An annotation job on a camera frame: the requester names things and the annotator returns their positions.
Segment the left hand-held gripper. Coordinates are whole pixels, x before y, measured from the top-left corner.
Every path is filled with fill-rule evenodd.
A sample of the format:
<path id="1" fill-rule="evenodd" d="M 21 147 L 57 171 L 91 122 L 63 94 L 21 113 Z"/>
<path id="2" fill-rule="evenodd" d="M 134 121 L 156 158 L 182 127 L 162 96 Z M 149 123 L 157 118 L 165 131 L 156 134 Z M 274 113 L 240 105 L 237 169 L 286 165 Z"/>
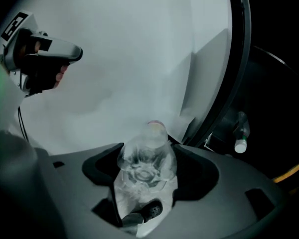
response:
<path id="1" fill-rule="evenodd" d="M 25 96 L 33 96 L 42 93 L 42 89 L 32 86 L 37 81 L 38 72 L 30 73 L 27 69 L 22 70 L 18 55 L 22 46 L 40 42 L 39 52 L 34 54 L 40 62 L 53 62 L 62 66 L 62 60 L 71 63 L 79 61 L 83 56 L 83 49 L 71 42 L 50 36 L 40 35 L 34 15 L 30 12 L 20 11 L 1 33 L 2 63 Z"/>

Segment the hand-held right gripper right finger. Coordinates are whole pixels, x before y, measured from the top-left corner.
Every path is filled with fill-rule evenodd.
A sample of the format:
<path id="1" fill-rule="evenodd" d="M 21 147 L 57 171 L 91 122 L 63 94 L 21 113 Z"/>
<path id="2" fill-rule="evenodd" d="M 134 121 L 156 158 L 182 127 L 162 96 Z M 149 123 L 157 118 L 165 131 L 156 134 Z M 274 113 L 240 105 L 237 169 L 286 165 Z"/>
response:
<path id="1" fill-rule="evenodd" d="M 181 185 L 151 239 L 252 239 L 284 209 L 287 194 L 244 161 L 175 145 Z"/>

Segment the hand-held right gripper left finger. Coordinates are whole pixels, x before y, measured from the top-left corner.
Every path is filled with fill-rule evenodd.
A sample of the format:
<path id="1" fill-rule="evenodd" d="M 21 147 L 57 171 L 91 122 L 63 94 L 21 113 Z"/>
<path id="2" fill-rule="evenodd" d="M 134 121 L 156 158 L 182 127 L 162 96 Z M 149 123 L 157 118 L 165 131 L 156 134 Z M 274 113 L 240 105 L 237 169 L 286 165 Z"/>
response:
<path id="1" fill-rule="evenodd" d="M 123 143 L 50 156 L 39 150 L 39 166 L 67 233 L 120 233 L 114 199 L 116 159 Z"/>

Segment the white-capped bottle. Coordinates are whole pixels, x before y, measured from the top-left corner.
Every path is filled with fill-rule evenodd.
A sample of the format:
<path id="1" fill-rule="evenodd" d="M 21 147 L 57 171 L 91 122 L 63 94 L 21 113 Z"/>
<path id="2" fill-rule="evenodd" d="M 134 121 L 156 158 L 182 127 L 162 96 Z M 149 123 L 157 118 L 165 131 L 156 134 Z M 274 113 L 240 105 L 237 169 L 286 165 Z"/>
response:
<path id="1" fill-rule="evenodd" d="M 238 112 L 237 122 L 233 134 L 235 136 L 234 150 L 236 153 L 244 153 L 247 149 L 247 138 L 250 135 L 250 125 L 248 117 L 244 112 Z"/>

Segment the clear plastic bottle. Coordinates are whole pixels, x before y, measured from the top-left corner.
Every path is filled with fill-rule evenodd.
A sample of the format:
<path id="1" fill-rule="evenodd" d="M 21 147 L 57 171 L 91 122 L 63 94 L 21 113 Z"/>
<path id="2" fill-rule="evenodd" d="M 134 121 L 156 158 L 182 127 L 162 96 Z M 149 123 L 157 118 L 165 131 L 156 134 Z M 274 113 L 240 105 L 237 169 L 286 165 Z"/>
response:
<path id="1" fill-rule="evenodd" d="M 177 172 L 177 161 L 164 124 L 152 120 L 120 151 L 117 165 L 127 188 L 159 192 Z"/>

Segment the person's left hand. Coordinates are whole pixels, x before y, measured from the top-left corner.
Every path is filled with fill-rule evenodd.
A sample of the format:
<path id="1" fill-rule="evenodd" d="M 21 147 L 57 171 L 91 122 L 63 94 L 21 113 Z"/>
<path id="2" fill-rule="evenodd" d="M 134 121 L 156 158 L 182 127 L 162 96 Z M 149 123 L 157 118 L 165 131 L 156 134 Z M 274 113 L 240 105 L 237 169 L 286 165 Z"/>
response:
<path id="1" fill-rule="evenodd" d="M 36 41 L 34 44 L 32 43 L 28 46 L 29 47 L 27 47 L 27 45 L 22 46 L 18 58 L 24 72 L 27 69 L 32 74 L 34 74 L 34 71 L 39 73 L 37 81 L 33 83 L 32 86 L 38 88 L 37 83 L 39 83 L 39 87 L 42 91 L 57 88 L 68 68 L 68 64 L 61 66 L 51 61 L 47 63 L 40 62 L 39 58 L 35 59 L 34 54 L 39 52 L 41 43 Z"/>

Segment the person's right shoe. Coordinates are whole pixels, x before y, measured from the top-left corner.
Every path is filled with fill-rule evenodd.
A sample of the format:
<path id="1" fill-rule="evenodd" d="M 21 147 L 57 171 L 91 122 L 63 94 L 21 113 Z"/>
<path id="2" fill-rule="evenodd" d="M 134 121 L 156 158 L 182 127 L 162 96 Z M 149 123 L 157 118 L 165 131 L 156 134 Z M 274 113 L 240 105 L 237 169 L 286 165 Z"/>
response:
<path id="1" fill-rule="evenodd" d="M 136 228 L 137 225 L 147 223 L 158 217 L 163 211 L 160 200 L 153 200 L 143 205 L 140 209 L 135 209 L 122 219 L 122 228 Z"/>

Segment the black mini fridge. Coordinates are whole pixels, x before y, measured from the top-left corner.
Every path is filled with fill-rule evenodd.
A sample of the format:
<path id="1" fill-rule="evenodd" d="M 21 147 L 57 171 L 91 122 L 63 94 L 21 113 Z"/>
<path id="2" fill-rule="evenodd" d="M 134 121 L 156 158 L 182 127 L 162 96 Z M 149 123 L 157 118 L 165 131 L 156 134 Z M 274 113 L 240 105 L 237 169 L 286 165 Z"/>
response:
<path id="1" fill-rule="evenodd" d="M 243 160 L 299 190 L 299 0 L 193 0 L 184 144 Z M 249 121 L 234 150 L 238 112 Z"/>

